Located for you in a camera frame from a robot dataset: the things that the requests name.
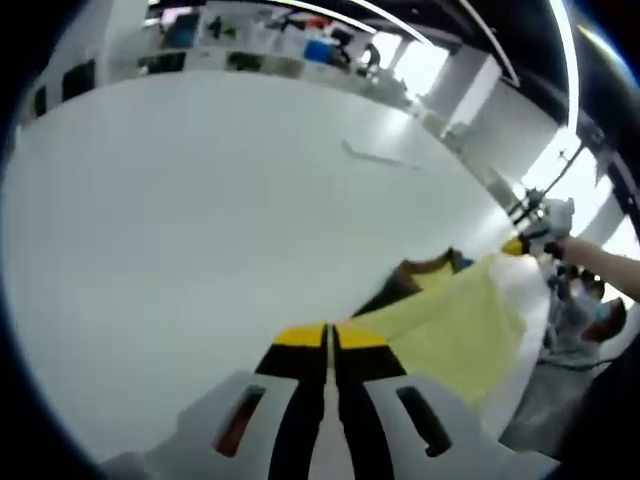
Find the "yellow cloth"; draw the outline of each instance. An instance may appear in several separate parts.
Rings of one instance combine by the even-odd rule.
[[[479,407],[504,378],[525,330],[490,277],[492,258],[355,324],[385,337],[408,373],[426,374]]]
[[[444,267],[435,272],[413,275],[411,278],[422,290],[431,290],[453,277],[453,265],[447,262]]]

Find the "white wall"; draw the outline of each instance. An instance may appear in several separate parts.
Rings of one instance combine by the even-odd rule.
[[[473,167],[493,167],[518,181],[557,131],[551,117],[500,82],[476,117],[462,156]]]
[[[149,8],[148,1],[112,1],[113,8],[104,36],[105,55],[101,57],[98,67],[100,84],[103,85],[118,80],[120,70],[118,61],[121,58],[142,56],[150,44],[148,34],[151,30],[141,31]]]
[[[113,0],[89,0],[77,18],[69,25],[56,45],[49,64],[35,81],[27,96],[23,119],[34,118],[33,95],[41,86],[47,87],[47,109],[62,102],[62,78],[67,71],[91,59],[102,51],[107,22]]]
[[[426,107],[448,121],[471,87],[486,58],[485,52],[466,45],[450,56],[429,94],[423,98]]]
[[[618,229],[623,219],[624,213],[612,193],[591,220],[589,226],[580,234],[580,238],[596,245],[604,245]]]
[[[353,40],[351,40],[351,43],[347,46],[346,50],[354,60],[358,60],[362,55],[364,55],[367,45],[371,43],[373,35],[355,28],[349,28],[349,31],[353,34]]]
[[[484,65],[480,68],[471,87],[464,94],[456,111],[451,116],[449,127],[454,127],[460,123],[464,125],[473,123],[473,120],[498,84],[501,74],[502,68],[496,59],[491,55],[487,55]]]

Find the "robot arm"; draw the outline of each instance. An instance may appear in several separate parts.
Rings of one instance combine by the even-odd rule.
[[[331,364],[352,468],[336,476],[328,473],[332,465],[319,465],[327,470],[318,478],[537,480],[556,466],[485,435],[460,399],[406,375],[384,339],[320,325],[285,332],[255,373],[232,375],[187,408],[166,441],[103,469],[109,478],[131,480],[306,479]]]
[[[574,213],[573,199],[568,201],[547,200],[544,217],[533,222],[520,235],[506,242],[502,246],[502,251],[514,256],[528,253],[541,255],[545,252],[546,245],[569,235]]]

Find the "white table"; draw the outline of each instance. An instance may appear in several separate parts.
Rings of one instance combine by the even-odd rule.
[[[354,158],[344,139],[421,168]],[[96,459],[154,445],[283,327],[346,317],[402,258],[452,242],[479,257],[512,233],[407,115],[251,74],[158,75],[69,101],[25,129],[3,194],[17,340]],[[490,429],[534,361],[520,359]]]
[[[513,365],[480,411],[485,430],[498,438],[515,414],[538,360],[551,300],[549,288],[533,257],[499,255],[491,273],[502,296],[520,314],[526,326]]]

